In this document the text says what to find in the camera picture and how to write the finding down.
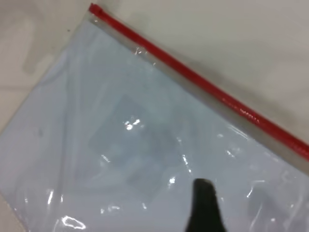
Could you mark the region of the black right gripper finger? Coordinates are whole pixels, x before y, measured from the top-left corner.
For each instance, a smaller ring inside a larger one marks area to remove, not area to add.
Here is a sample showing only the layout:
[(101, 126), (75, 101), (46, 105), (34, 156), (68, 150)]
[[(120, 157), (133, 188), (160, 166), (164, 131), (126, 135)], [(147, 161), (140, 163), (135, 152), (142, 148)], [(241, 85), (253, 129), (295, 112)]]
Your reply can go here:
[(216, 190), (207, 179), (193, 181), (191, 213), (185, 228), (187, 232), (225, 232)]

